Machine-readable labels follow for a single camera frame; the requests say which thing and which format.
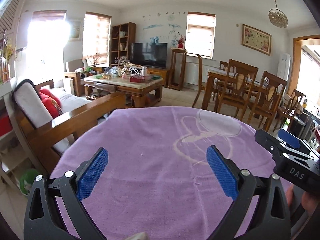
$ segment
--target picture frame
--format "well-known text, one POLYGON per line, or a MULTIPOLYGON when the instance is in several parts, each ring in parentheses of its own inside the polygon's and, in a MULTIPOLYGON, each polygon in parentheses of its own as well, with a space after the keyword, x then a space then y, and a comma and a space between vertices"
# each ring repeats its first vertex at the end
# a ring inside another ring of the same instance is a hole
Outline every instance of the picture frame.
POLYGON ((242 25, 242 42, 241 45, 255 49, 268 56, 271 55, 271 35, 257 28, 242 25))
POLYGON ((70 24, 70 35, 68 41, 80 41, 83 32, 83 21, 80 19, 68 20, 70 24))

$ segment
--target blue gripper pad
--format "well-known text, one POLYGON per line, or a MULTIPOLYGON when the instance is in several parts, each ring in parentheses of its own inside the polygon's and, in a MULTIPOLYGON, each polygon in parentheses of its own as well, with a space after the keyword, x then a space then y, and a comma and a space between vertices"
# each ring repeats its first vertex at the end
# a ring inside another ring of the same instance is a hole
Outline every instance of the blue gripper pad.
POLYGON ((108 164, 108 152, 100 148, 84 167, 77 180, 77 197, 79 201, 88 198, 94 189, 100 175, 108 164))
POLYGON ((209 163, 213 173, 216 175, 220 186, 227 197, 236 200, 238 191, 238 179, 231 171, 225 159, 215 146, 210 146, 207 149, 207 162, 209 163))
POLYGON ((293 149, 300 149, 300 141, 297 139, 297 137, 287 132, 286 130, 280 129, 278 131, 278 136, 281 140, 285 141, 293 149))

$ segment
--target human hand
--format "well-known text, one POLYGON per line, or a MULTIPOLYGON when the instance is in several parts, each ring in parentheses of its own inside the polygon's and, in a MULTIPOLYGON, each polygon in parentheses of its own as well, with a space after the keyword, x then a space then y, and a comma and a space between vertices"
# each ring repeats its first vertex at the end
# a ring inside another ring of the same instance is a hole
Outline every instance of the human hand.
MULTIPOLYGON (((285 196, 287 198, 288 206, 290 207, 293 201, 293 184, 287 189, 285 196)), ((319 204, 320 199, 311 195, 308 192, 304 192, 301 198, 302 207, 308 212, 308 215, 311 216, 315 211, 317 205, 319 204)))

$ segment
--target chandelier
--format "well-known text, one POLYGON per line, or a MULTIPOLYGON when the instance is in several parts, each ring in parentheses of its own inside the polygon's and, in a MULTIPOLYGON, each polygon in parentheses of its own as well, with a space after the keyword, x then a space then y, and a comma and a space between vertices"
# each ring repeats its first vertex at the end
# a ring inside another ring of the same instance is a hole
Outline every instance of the chandelier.
POLYGON ((286 15, 278 9, 277 2, 276 3, 276 9, 271 9, 269 11, 269 19, 270 22, 279 28, 286 28, 288 27, 288 18, 286 15))

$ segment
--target television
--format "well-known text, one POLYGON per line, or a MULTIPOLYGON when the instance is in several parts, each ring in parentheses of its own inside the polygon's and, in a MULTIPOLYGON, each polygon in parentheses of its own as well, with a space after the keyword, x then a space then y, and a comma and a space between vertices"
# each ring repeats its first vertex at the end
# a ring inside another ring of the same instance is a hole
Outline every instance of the television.
POLYGON ((167 49, 168 43, 133 43, 130 62, 136 65, 165 68, 167 49))

